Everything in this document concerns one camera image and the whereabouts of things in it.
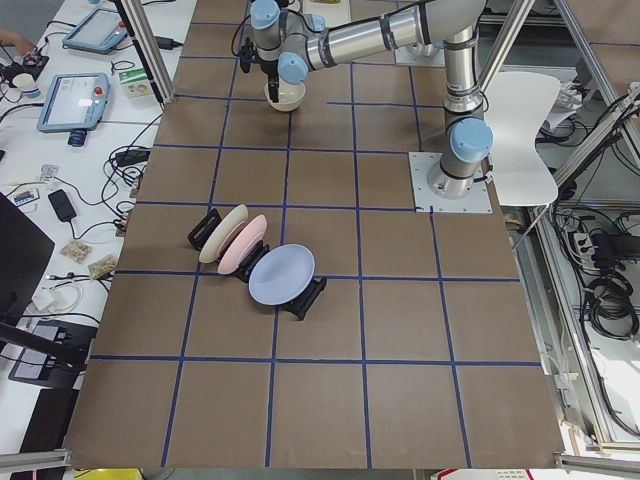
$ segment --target blue joint cap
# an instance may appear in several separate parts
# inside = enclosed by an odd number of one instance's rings
[[[271,27],[280,18],[280,7],[275,0],[256,0],[251,4],[251,26],[256,30]]]
[[[309,75],[309,67],[300,55],[292,52],[284,52],[278,59],[278,75],[291,85],[304,82]]]
[[[313,29],[316,32],[321,32],[322,30],[325,29],[326,22],[324,21],[324,17],[321,17],[320,15],[311,14],[311,18],[313,19]]]
[[[493,132],[479,118],[465,118],[451,132],[451,151],[465,163],[478,163],[489,154]]]

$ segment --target chair seat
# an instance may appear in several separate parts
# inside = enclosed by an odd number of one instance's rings
[[[560,91],[560,81],[529,72],[501,72],[485,92],[484,119],[493,130],[493,179],[500,205],[548,205],[558,187],[535,139]]]

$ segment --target white cup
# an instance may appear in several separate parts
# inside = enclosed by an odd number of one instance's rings
[[[36,85],[35,80],[28,73],[21,73],[13,77],[13,84],[22,92],[25,97],[38,98],[40,96],[40,89]]]

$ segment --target plate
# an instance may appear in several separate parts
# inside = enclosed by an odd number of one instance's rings
[[[248,218],[249,211],[244,205],[238,205],[231,210],[211,233],[202,250],[200,250],[198,260],[202,263],[211,263],[220,258],[220,254],[242,229]]]
[[[249,293],[263,305],[281,305],[300,295],[311,279],[316,262],[302,245],[282,245],[267,253],[251,272]]]
[[[230,275],[235,272],[242,261],[251,253],[253,247],[262,240],[264,232],[267,231],[267,218],[258,215],[238,234],[218,265],[220,275]]]

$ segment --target device screen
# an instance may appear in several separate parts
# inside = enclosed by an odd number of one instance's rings
[[[98,10],[91,19],[71,38],[88,45],[102,45],[105,39],[118,28],[120,16],[116,12]]]
[[[49,107],[46,123],[67,125],[84,123],[93,104],[96,77],[64,77],[55,85],[55,96]]]

